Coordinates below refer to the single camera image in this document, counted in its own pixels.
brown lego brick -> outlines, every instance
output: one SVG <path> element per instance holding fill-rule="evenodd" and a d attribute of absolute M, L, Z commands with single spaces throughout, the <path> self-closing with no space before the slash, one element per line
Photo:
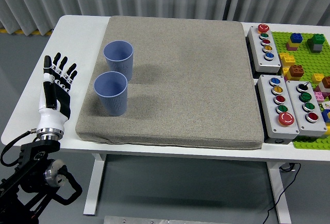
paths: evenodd
<path fill-rule="evenodd" d="M 304 75 L 304 69 L 302 65 L 292 65 L 289 69 L 292 77 L 302 77 Z"/>
<path fill-rule="evenodd" d="M 324 77 L 322 83 L 326 89 L 330 89 L 330 76 Z"/>

gray floor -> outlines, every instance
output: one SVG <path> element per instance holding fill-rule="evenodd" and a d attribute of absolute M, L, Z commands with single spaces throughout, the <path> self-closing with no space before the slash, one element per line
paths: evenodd
<path fill-rule="evenodd" d="M 0 133 L 48 39 L 0 34 Z M 18 154 L 19 148 L 14 147 L 5 160 L 13 161 Z M 83 215 L 83 210 L 93 167 L 92 155 L 57 152 L 49 158 L 64 160 L 84 192 L 69 206 L 52 201 L 41 215 L 40 223 L 101 224 L 106 215 L 262 223 L 273 204 L 266 164 L 262 162 L 108 156 L 97 213 L 88 217 Z M 1 178 L 8 178 L 13 168 L 1 166 L 0 172 Z M 293 176 L 293 173 L 282 174 L 284 185 Z M 330 223 L 329 182 L 328 165 L 302 165 L 297 180 L 286 193 L 293 224 Z M 71 193 L 67 185 L 59 192 L 64 197 Z M 19 196 L 26 202 L 31 194 L 20 191 Z M 278 223 L 275 211 L 267 223 Z"/>

white table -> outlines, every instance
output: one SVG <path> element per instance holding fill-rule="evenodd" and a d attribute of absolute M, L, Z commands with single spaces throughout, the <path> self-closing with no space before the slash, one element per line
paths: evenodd
<path fill-rule="evenodd" d="M 205 148 L 163 147 L 143 145 L 108 145 L 81 141 L 75 132 L 79 112 L 83 104 L 101 42 L 110 17 L 101 16 L 63 16 L 49 39 L 40 59 L 22 93 L 22 96 L 1 137 L 4 144 L 35 128 L 40 120 L 38 112 L 39 94 L 43 79 L 43 60 L 45 55 L 55 56 L 61 52 L 69 61 L 77 64 L 78 75 L 71 90 L 71 117 L 65 124 L 65 134 L 61 141 L 62 151 L 88 152 L 95 157 L 90 187 L 84 214 L 94 215 L 98 192 L 101 185 L 106 154 L 134 154 L 145 156 L 165 156 L 182 158 L 203 158 L 218 160 L 266 161 L 269 169 L 275 201 L 283 191 L 278 168 L 285 162 L 330 162 L 330 151 L 295 149 L 293 144 L 266 144 L 258 150 L 222 150 Z M 242 23 L 245 35 L 250 26 L 257 23 Z M 271 31 L 323 33 L 330 38 L 330 27 L 268 24 Z M 16 145 L 31 142 L 30 137 L 20 140 Z M 288 207 L 283 194 L 277 205 L 280 223 L 291 223 Z"/>

red button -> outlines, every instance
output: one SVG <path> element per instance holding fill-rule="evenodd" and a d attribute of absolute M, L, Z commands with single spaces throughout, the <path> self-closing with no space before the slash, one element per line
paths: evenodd
<path fill-rule="evenodd" d="M 259 24 L 258 31 L 261 33 L 267 32 L 269 30 L 269 26 L 266 24 Z"/>
<path fill-rule="evenodd" d="M 278 121 L 285 126 L 292 125 L 294 123 L 294 117 L 289 112 L 282 112 L 278 116 Z"/>
<path fill-rule="evenodd" d="M 261 41 L 261 44 L 262 44 L 263 46 L 265 46 L 265 45 L 270 45 L 270 40 L 266 40 L 266 39 L 264 39 L 264 40 Z"/>
<path fill-rule="evenodd" d="M 319 120 L 319 117 L 317 116 L 317 114 L 310 112 L 310 113 L 306 114 L 306 119 L 310 123 L 316 123 L 316 121 Z"/>
<path fill-rule="evenodd" d="M 274 102 L 277 104 L 277 105 L 281 105 L 285 102 L 285 98 L 281 95 L 277 95 L 275 98 L 274 98 Z"/>

green lego baseplate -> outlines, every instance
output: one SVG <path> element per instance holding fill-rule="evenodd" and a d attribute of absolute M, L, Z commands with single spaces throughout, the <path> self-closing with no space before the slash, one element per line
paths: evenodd
<path fill-rule="evenodd" d="M 303 66 L 304 75 L 300 81 L 309 81 L 313 88 L 317 86 L 312 82 L 312 75 L 314 73 L 321 73 L 324 76 L 330 76 L 330 46 L 327 40 L 323 43 L 322 51 L 320 53 L 311 53 L 306 45 L 306 41 L 313 37 L 313 33 L 301 33 L 303 41 L 298 50 L 288 51 L 286 44 L 290 39 L 292 32 L 272 32 L 275 46 L 278 53 L 288 53 L 295 58 L 295 64 Z M 330 150 L 330 136 L 318 138 L 317 140 L 293 140 L 295 148 L 300 149 L 323 149 Z"/>

